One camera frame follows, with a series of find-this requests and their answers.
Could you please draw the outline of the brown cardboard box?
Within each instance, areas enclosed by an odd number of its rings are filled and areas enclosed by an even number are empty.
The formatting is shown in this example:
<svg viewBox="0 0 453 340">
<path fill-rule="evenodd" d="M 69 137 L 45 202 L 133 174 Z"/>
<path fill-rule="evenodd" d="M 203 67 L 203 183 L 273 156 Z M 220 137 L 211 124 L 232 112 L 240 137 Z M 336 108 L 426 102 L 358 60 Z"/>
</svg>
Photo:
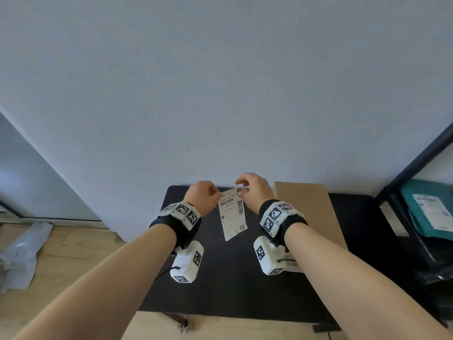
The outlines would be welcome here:
<svg viewBox="0 0 453 340">
<path fill-rule="evenodd" d="M 325 185 L 274 182 L 273 193 L 276 199 L 289 203 L 301 212 L 314 231 L 348 251 Z"/>
</svg>

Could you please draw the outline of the grey plastic bag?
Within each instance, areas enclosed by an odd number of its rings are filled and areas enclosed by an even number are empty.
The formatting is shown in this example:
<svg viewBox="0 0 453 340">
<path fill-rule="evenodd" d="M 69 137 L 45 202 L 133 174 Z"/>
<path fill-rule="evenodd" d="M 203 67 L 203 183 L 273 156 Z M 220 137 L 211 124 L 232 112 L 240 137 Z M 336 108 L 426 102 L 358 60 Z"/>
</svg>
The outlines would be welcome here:
<svg viewBox="0 0 453 340">
<path fill-rule="evenodd" d="M 0 293 L 30 286 L 36 273 L 37 254 L 53 227 L 51 223 L 33 223 L 6 250 L 0 251 Z"/>
</svg>

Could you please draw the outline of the person's left hand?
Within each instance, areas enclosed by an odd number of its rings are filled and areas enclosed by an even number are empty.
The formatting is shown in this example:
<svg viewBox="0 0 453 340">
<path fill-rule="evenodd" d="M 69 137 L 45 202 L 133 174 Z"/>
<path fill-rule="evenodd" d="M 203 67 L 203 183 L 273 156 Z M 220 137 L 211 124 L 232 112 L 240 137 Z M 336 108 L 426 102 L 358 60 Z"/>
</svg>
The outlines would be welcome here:
<svg viewBox="0 0 453 340">
<path fill-rule="evenodd" d="M 192 184 L 186 192 L 183 201 L 194 206 L 200 213 L 201 217 L 209 214 L 217 205 L 211 205 L 208 201 L 208 188 L 209 186 L 215 186 L 211 181 L 198 181 Z"/>
</svg>

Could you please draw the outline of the person's right hand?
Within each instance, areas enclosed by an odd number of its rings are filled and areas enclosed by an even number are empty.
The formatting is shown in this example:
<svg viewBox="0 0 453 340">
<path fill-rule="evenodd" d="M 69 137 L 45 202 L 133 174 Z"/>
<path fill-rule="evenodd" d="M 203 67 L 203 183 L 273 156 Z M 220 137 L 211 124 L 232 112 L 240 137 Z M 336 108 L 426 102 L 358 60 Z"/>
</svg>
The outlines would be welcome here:
<svg viewBox="0 0 453 340">
<path fill-rule="evenodd" d="M 260 208 L 268 200 L 273 200 L 274 195 L 268 181 L 256 173 L 252 173 L 250 191 L 241 188 L 245 205 L 254 213 L 259 214 Z"/>
</svg>

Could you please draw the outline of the black metal shelf rack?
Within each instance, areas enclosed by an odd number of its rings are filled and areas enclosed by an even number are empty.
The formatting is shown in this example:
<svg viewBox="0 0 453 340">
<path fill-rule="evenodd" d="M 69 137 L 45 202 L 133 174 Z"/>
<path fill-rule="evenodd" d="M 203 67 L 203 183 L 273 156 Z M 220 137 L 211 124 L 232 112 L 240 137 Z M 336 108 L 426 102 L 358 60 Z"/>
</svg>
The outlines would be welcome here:
<svg viewBox="0 0 453 340">
<path fill-rule="evenodd" d="M 379 205 L 385 202 L 388 203 L 414 243 L 416 252 L 425 261 L 428 268 L 419 272 L 418 276 L 426 286 L 443 281 L 451 281 L 453 284 L 453 241 L 428 238 L 419 234 L 411 220 L 408 206 L 399 189 L 406 182 L 414 179 L 416 174 L 452 144 L 453 123 L 375 197 Z"/>
</svg>

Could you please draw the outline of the teal mailer bag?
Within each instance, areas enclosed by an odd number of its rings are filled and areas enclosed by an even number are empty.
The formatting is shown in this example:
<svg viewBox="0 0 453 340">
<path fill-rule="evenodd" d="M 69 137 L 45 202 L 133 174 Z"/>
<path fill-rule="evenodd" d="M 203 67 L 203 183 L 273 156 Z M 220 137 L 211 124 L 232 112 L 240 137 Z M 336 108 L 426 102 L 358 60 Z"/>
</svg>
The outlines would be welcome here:
<svg viewBox="0 0 453 340">
<path fill-rule="evenodd" d="M 412 179 L 399 191 L 419 234 L 453 241 L 453 185 Z"/>
</svg>

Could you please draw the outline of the white paper barcode tag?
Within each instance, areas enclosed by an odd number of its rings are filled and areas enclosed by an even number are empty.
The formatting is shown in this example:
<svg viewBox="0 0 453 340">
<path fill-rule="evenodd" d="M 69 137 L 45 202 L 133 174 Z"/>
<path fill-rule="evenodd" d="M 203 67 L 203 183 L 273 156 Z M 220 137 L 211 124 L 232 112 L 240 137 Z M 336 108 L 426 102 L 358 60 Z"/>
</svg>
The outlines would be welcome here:
<svg viewBox="0 0 453 340">
<path fill-rule="evenodd" d="M 222 193 L 218 202 L 225 241 L 247 229 L 242 188 L 232 188 Z"/>
</svg>

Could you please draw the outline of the person's left forearm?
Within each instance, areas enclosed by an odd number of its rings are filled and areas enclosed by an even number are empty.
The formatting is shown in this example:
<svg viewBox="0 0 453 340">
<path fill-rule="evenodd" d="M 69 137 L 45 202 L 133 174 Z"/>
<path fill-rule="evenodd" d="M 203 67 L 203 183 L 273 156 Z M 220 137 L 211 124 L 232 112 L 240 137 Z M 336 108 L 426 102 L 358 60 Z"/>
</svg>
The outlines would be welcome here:
<svg viewBox="0 0 453 340">
<path fill-rule="evenodd" d="M 12 340 L 121 340 L 176 241 L 168 225 L 152 226 L 80 277 Z"/>
</svg>

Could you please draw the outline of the person's right forearm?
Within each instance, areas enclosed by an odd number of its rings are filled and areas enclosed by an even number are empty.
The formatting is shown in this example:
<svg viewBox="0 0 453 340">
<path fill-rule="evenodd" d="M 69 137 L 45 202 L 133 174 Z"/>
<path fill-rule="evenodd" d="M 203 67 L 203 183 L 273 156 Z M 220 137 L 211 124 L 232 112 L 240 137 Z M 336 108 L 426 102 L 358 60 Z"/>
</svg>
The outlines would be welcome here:
<svg viewBox="0 0 453 340">
<path fill-rule="evenodd" d="M 285 243 L 349 340 L 453 340 L 403 289 L 303 223 Z"/>
</svg>

